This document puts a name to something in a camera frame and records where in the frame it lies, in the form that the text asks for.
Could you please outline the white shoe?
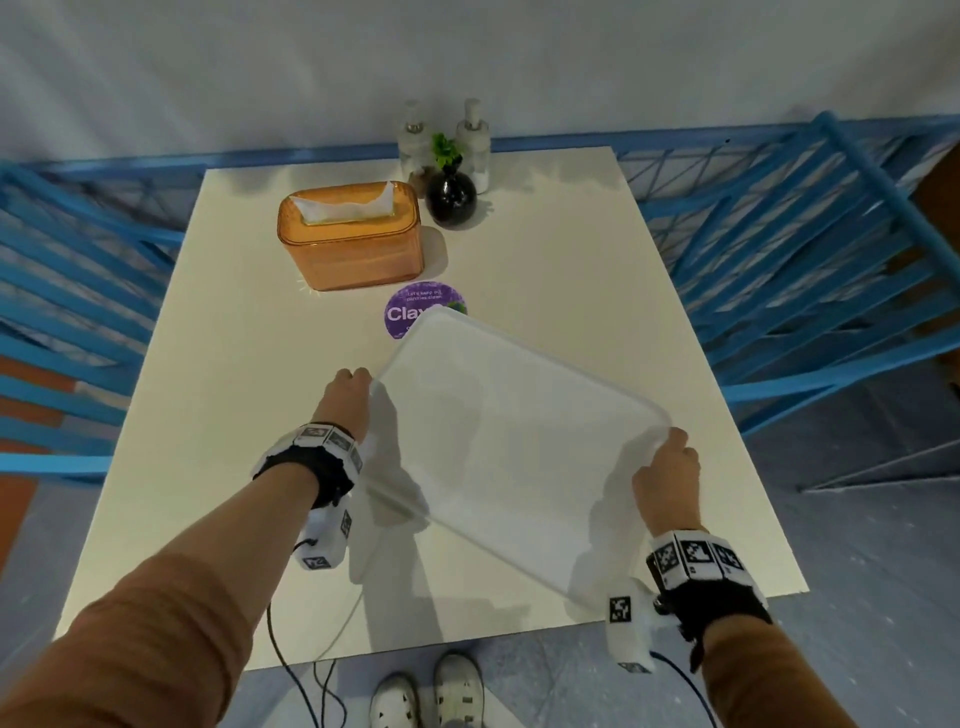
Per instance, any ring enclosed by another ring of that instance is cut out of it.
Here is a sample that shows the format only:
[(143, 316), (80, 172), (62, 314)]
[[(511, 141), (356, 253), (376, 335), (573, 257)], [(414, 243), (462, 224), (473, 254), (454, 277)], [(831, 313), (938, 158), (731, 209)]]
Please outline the white shoe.
[(434, 697), (438, 728), (484, 728), (485, 686), (470, 656), (449, 651), (438, 659)]
[(423, 728), (417, 687), (403, 672), (383, 678), (369, 701), (368, 728)]

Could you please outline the white plastic tray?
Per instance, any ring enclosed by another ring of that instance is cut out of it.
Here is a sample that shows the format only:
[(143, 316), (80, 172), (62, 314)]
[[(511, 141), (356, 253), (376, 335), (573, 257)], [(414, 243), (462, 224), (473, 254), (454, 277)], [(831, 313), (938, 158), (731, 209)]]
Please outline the white plastic tray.
[(601, 612), (646, 538), (632, 477), (671, 425), (653, 401), (436, 306), (373, 383), (363, 478)]

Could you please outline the blue metal fence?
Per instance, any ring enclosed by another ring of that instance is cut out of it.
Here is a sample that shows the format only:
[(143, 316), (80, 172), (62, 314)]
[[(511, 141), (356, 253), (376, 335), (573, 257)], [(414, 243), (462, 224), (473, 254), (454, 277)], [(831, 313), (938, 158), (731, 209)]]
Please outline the blue metal fence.
[(281, 203), (394, 166), (207, 171), (181, 232), (0, 165), (0, 483), (245, 480), (336, 370), (395, 346), (386, 288), (306, 283)]
[(500, 137), (608, 147), (743, 436), (928, 359), (960, 369), (960, 244), (921, 186), (960, 114)]

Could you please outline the clear pump bottle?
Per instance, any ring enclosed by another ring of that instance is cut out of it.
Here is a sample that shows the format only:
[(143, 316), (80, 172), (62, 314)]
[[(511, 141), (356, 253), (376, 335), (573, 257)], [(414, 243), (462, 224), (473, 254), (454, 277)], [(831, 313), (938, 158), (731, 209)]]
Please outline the clear pump bottle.
[(455, 140), (462, 156), (462, 173), (470, 178), (478, 195), (484, 194), (490, 185), (492, 138), (479, 99), (464, 100)]
[(407, 100), (403, 106), (403, 123), (397, 136), (397, 147), (403, 182), (423, 176), (434, 165), (432, 134), (418, 100)]

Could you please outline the purple round sticker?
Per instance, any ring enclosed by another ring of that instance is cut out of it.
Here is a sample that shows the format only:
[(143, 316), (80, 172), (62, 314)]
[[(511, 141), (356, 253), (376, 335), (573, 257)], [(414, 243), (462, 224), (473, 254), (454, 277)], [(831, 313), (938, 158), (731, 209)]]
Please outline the purple round sticker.
[(400, 340), (426, 310), (434, 307), (469, 313), (466, 300), (452, 286), (436, 280), (417, 281), (391, 295), (383, 312), (385, 329), (391, 339)]

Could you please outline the black marker wristband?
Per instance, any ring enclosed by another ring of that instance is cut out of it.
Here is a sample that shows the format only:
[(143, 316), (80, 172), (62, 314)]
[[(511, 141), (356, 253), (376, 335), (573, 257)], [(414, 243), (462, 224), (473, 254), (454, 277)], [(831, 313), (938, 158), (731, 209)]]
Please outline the black marker wristband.
[(768, 603), (731, 544), (704, 530), (672, 530), (651, 541), (646, 565), (659, 602), (691, 644), (690, 671), (704, 659), (704, 637), (715, 622), (747, 616), (771, 625)]
[(250, 471), (256, 480), (270, 468), (296, 464), (317, 480), (311, 510), (338, 506), (360, 480), (364, 462), (352, 434), (329, 422), (308, 422), (281, 436)]

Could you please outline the black round vase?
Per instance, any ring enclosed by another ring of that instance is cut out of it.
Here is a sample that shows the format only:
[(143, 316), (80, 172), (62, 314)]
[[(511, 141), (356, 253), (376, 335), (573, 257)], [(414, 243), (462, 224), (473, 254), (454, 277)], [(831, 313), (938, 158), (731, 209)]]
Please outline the black round vase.
[(427, 182), (425, 202), (438, 226), (458, 228), (474, 218), (478, 203), (476, 187), (465, 173), (436, 172)]

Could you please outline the person's left forearm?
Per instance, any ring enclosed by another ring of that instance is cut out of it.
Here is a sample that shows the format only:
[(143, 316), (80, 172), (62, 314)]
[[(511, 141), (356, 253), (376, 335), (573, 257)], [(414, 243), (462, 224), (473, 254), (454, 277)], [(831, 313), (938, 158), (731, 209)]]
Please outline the person's left forearm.
[(216, 728), (319, 491), (268, 469), (85, 607), (0, 700), (0, 728)]

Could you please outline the person's right hand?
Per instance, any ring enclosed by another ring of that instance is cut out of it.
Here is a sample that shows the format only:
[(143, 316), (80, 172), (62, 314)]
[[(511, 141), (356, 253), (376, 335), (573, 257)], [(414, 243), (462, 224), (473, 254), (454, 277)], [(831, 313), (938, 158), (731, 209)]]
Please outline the person's right hand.
[(694, 459), (659, 459), (641, 467), (631, 479), (642, 522), (653, 538), (671, 531), (703, 531), (700, 502), (701, 463)]

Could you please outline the person's left hand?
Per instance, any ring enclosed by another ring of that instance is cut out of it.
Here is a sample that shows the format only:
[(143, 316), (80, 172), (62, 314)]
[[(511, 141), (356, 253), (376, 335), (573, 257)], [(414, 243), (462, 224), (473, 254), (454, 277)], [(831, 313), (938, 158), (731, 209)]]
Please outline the person's left hand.
[(370, 394), (371, 387), (368, 391), (338, 390), (334, 387), (333, 377), (326, 385), (309, 422), (335, 426), (360, 445), (369, 431)]

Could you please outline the orange tissue box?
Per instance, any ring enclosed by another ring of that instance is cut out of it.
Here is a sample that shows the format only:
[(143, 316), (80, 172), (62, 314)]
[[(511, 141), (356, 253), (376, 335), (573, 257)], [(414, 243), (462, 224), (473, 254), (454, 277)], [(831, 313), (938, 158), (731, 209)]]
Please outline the orange tissue box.
[(422, 219), (414, 189), (409, 183), (398, 180), (352, 185), (378, 182), (393, 183), (390, 217), (307, 225), (289, 200), (290, 195), (280, 203), (277, 237), (311, 289), (331, 292), (388, 285), (411, 281), (424, 272)]

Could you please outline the small green plant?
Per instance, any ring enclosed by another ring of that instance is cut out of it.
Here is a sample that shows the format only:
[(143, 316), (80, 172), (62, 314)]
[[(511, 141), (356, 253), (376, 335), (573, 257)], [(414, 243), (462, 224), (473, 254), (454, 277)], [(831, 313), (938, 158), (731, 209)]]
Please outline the small green plant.
[(430, 152), (436, 169), (443, 175), (455, 175), (463, 163), (463, 155), (456, 141), (443, 132), (432, 133)]

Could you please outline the white tissue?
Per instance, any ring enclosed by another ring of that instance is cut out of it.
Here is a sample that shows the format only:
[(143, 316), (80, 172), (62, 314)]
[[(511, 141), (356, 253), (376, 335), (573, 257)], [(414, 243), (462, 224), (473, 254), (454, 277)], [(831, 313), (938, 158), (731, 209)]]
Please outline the white tissue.
[(390, 217), (394, 183), (379, 181), (301, 190), (289, 200), (307, 226), (345, 224)]

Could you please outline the person's right forearm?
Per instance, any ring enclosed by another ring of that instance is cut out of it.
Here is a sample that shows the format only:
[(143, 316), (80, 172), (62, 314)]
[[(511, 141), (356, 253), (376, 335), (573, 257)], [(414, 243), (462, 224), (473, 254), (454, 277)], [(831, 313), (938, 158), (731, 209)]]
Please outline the person's right forearm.
[(784, 631), (750, 615), (709, 625), (702, 679), (724, 728), (858, 728)]

